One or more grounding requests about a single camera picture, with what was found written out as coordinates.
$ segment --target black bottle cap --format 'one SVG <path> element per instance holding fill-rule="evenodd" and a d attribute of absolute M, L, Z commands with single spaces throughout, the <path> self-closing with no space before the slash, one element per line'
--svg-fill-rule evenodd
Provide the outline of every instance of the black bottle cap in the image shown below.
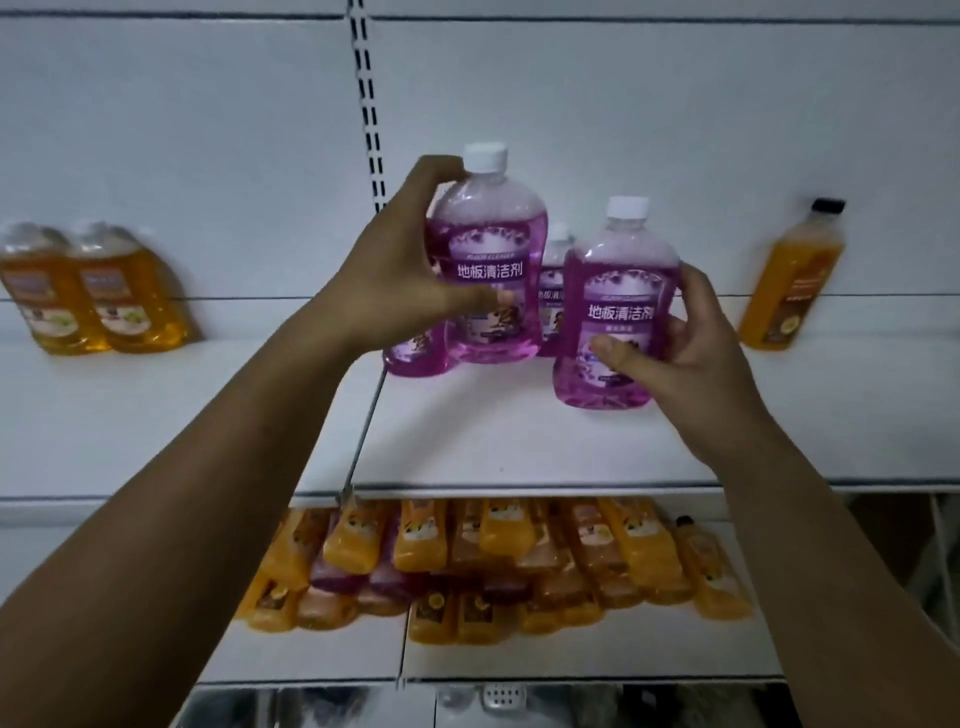
<path fill-rule="evenodd" d="M 818 197 L 813 201 L 810 209 L 814 212 L 825 212 L 827 215 L 839 215 L 846 206 L 846 200 L 837 200 L 835 197 Z"/>

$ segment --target right hand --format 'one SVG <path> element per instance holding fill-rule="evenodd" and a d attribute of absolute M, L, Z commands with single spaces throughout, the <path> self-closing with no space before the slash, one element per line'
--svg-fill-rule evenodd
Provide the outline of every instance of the right hand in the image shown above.
<path fill-rule="evenodd" d="M 759 441 L 789 444 L 760 398 L 709 278 L 682 263 L 680 288 L 687 320 L 670 317 L 663 361 L 607 335 L 593 337 L 593 352 L 649 390 L 694 456 L 715 472 Z"/>

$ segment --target orange liquid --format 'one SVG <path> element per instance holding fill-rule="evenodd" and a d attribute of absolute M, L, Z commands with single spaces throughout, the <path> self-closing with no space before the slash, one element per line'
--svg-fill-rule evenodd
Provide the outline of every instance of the orange liquid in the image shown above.
<path fill-rule="evenodd" d="M 154 254 L 73 258 L 84 286 L 119 352 L 168 352 L 186 343 L 188 328 L 167 297 Z"/>
<path fill-rule="evenodd" d="M 4 257 L 0 278 L 45 352 L 73 355 L 110 348 L 68 258 L 56 253 Z"/>

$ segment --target lying bottle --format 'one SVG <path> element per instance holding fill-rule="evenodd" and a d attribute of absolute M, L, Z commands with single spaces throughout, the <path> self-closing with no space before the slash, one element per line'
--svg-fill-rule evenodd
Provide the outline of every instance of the lying bottle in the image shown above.
<path fill-rule="evenodd" d="M 745 619 L 754 605 L 717 537 L 689 516 L 677 519 L 677 547 L 693 582 L 693 604 L 705 619 Z"/>

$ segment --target left hand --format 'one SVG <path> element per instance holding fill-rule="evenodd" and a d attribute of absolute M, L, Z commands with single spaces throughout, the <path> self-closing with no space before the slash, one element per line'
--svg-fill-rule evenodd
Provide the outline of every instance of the left hand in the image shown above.
<path fill-rule="evenodd" d="M 488 285 L 453 285 L 427 261 L 426 212 L 437 185 L 464 177 L 459 157 L 417 160 L 394 198 L 360 233 L 340 271 L 309 307 L 331 311 L 358 354 L 399 344 L 439 322 L 510 305 Z"/>

